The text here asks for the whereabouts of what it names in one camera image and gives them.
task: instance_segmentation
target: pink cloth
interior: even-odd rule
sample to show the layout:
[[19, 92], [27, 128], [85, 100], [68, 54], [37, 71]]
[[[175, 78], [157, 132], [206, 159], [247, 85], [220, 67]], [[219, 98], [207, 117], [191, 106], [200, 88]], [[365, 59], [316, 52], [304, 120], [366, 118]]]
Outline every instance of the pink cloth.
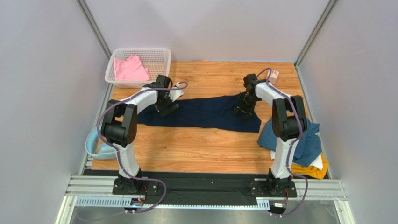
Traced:
[[148, 69], [144, 68], [137, 55], [130, 56], [126, 61], [114, 57], [116, 81], [149, 81]]

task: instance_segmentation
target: gray wall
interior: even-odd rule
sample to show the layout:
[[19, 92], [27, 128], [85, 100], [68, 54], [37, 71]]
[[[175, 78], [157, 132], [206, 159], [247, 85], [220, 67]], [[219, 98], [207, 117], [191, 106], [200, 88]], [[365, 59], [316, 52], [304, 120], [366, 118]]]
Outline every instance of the gray wall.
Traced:
[[341, 0], [301, 67], [357, 223], [396, 223], [398, 1]]
[[105, 90], [75, 0], [1, 1], [0, 223], [54, 223]]
[[110, 48], [165, 47], [173, 60], [297, 59], [328, 0], [87, 0]]

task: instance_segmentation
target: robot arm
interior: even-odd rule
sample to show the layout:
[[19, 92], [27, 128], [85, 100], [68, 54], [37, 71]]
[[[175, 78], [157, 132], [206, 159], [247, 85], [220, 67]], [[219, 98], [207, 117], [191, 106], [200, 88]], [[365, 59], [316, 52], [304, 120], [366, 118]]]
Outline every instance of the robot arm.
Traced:
[[[135, 159], [133, 143], [137, 132], [137, 115], [150, 105], [154, 105], [162, 117], [177, 109], [178, 104], [172, 104], [172, 102], [182, 96], [184, 92], [178, 88], [179, 84], [172, 87], [172, 89], [176, 90], [162, 90], [168, 88], [170, 83], [170, 78], [159, 75], [156, 82], [145, 85], [141, 89], [141, 91], [146, 90], [145, 92], [130, 101], [114, 106], [105, 115], [101, 126], [101, 134], [108, 142], [119, 149], [120, 152], [116, 158], [119, 164], [123, 164], [123, 167], [119, 169], [119, 179], [115, 181], [118, 185], [126, 183], [126, 186], [129, 185], [136, 189], [141, 188], [139, 183], [130, 180], [130, 177], [126, 174], [127, 172], [133, 176], [141, 177], [140, 167]], [[111, 99], [107, 104], [107, 108], [118, 102], [118, 100]], [[123, 116], [123, 121], [117, 121], [116, 117], [121, 116]]]
[[[298, 141], [295, 141], [292, 150], [289, 153], [289, 147], [299, 136], [299, 126], [294, 116], [288, 116], [287, 112], [295, 110], [298, 114], [303, 132], [307, 129], [306, 115], [304, 111], [304, 103], [301, 96], [290, 96], [283, 94], [271, 83], [265, 80], [258, 80], [255, 74], [249, 74], [244, 79], [244, 87], [246, 91], [242, 92], [235, 106], [235, 114], [242, 112], [244, 118], [248, 118], [253, 114], [257, 101], [264, 100], [272, 106], [272, 130], [277, 137], [277, 147], [275, 160], [269, 170], [270, 191], [281, 192], [291, 185], [291, 169], [294, 151]], [[288, 102], [289, 97], [294, 108]]]

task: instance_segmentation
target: white laundry basket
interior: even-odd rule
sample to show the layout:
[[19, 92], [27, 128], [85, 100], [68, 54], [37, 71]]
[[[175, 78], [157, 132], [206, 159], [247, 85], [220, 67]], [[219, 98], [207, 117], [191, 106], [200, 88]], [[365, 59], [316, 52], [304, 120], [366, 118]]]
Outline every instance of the white laundry basket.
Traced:
[[[137, 55], [145, 68], [148, 68], [150, 81], [115, 81], [114, 57], [126, 60]], [[105, 81], [120, 88], [142, 88], [143, 85], [156, 81], [158, 75], [169, 76], [171, 52], [167, 48], [118, 48], [109, 59]]]

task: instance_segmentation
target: wooden floor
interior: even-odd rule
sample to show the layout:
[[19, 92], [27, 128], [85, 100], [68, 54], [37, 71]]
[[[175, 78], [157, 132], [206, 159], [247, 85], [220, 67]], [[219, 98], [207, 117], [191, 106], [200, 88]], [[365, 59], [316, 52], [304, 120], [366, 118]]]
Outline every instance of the wooden floor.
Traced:
[[[209, 98], [245, 91], [243, 78], [267, 67], [280, 72], [276, 87], [288, 94], [302, 96], [293, 63], [171, 62], [169, 77], [173, 83], [189, 83], [180, 99]], [[115, 88], [113, 98], [126, 98], [138, 90]], [[271, 118], [272, 108], [261, 101], [257, 103], [255, 112], [262, 121], [261, 132]], [[267, 173], [272, 160], [269, 150], [257, 145], [259, 135], [217, 128], [150, 127], [139, 124], [134, 141], [135, 155], [142, 170]], [[92, 169], [119, 167], [116, 159], [94, 160]]]

